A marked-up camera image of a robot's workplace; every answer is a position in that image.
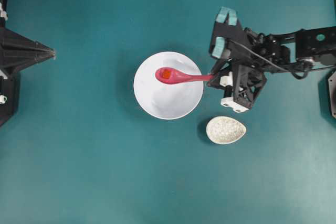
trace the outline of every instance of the black stand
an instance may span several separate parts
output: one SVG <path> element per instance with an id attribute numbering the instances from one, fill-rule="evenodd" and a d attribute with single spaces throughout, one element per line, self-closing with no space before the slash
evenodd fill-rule
<path id="1" fill-rule="evenodd" d="M 55 51 L 7 28 L 7 0 L 0 0 L 0 126 L 16 112 L 19 95 L 19 72 L 55 57 Z"/>

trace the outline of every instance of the white connector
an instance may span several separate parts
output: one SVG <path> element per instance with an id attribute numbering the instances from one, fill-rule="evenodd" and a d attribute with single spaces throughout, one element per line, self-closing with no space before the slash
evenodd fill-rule
<path id="1" fill-rule="evenodd" d="M 0 104 L 5 104 L 6 101 L 7 101 L 7 97 L 4 96 L 4 95 L 2 95 L 2 94 L 0 94 Z"/>
<path id="2" fill-rule="evenodd" d="M 6 21 L 8 20 L 7 13 L 2 9 L 2 3 L 0 3 L 0 17 L 4 18 Z"/>

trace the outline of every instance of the black cable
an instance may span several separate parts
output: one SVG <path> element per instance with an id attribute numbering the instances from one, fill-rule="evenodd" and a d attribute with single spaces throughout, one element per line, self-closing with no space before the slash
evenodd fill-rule
<path id="1" fill-rule="evenodd" d="M 310 69 L 309 72 L 320 71 L 320 70 L 326 70 L 326 69 L 330 69 L 330 68 L 336 68 L 336 65 L 334 65 L 334 66 L 328 66 L 328 67 L 325 67 L 325 68 L 315 68 L 315 69 Z"/>

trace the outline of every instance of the table surface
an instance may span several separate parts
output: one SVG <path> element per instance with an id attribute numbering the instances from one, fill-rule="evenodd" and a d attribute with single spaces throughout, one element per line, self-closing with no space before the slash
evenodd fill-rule
<path id="1" fill-rule="evenodd" d="M 0 129 L 0 222 L 335 223 L 327 72 L 268 75 L 247 113 L 210 88 L 175 121 L 137 104 L 134 73 L 156 52 L 209 71 L 221 6 L 265 34 L 335 25 L 334 0 L 8 0 L 7 28 L 57 60 L 22 72 L 18 113 Z M 217 115 L 247 134 L 212 144 Z"/>

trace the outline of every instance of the wire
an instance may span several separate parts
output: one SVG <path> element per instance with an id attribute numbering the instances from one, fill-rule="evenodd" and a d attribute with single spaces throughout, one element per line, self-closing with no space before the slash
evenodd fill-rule
<path id="1" fill-rule="evenodd" d="M 330 68 L 336 68 L 336 65 L 334 65 L 334 66 L 328 66 L 328 67 L 325 67 L 325 68 L 315 68 L 315 69 L 311 69 L 310 72 L 320 71 L 320 70 L 326 70 L 326 69 L 330 69 Z"/>
<path id="2" fill-rule="evenodd" d="M 231 40 L 230 41 L 236 45 L 239 45 L 240 47 L 244 48 L 245 50 L 249 51 L 251 54 L 257 56 L 258 58 L 266 61 L 267 63 L 271 64 L 273 67 L 283 71 L 283 72 L 290 72 L 290 73 L 295 73 L 295 72 L 306 72 L 306 71 L 289 71 L 287 69 L 284 69 L 276 64 L 274 64 L 273 62 L 269 61 L 268 59 L 264 58 L 263 56 L 259 55 L 259 54 L 256 54 L 255 52 L 253 52 L 251 49 L 249 49 L 248 47 L 244 46 L 243 44 L 240 44 L 234 40 Z M 315 68 L 315 69 L 310 69 L 309 72 L 314 72 L 314 71 L 321 71 L 321 70 L 326 70 L 326 69 L 330 69 L 330 68 L 336 68 L 336 65 L 333 65 L 333 66 L 328 66 L 328 67 L 325 67 L 325 68 Z"/>
<path id="3" fill-rule="evenodd" d="M 287 69 L 284 69 L 284 68 L 282 68 L 282 67 L 279 67 L 278 65 L 274 64 L 273 62 L 269 61 L 268 59 L 264 58 L 263 56 L 260 56 L 259 54 L 256 54 L 255 52 L 253 52 L 253 51 L 252 51 L 251 49 L 249 49 L 248 47 L 245 47 L 243 44 L 240 44 L 240 43 L 238 43 L 238 42 L 236 42 L 236 41 L 234 41 L 234 40 L 231 40 L 231 39 L 230 39 L 230 41 L 233 42 L 233 43 L 236 44 L 236 45 L 239 45 L 240 47 L 244 48 L 245 50 L 249 51 L 251 54 L 257 56 L 258 58 L 260 58 L 260 59 L 262 59 L 262 60 L 264 60 L 265 62 L 271 64 L 273 67 L 275 67 L 275 68 L 277 68 L 277 69 L 279 69 L 279 70 L 281 70 L 281 71 L 283 71 L 283 72 L 290 72 L 290 71 L 288 71 Z"/>

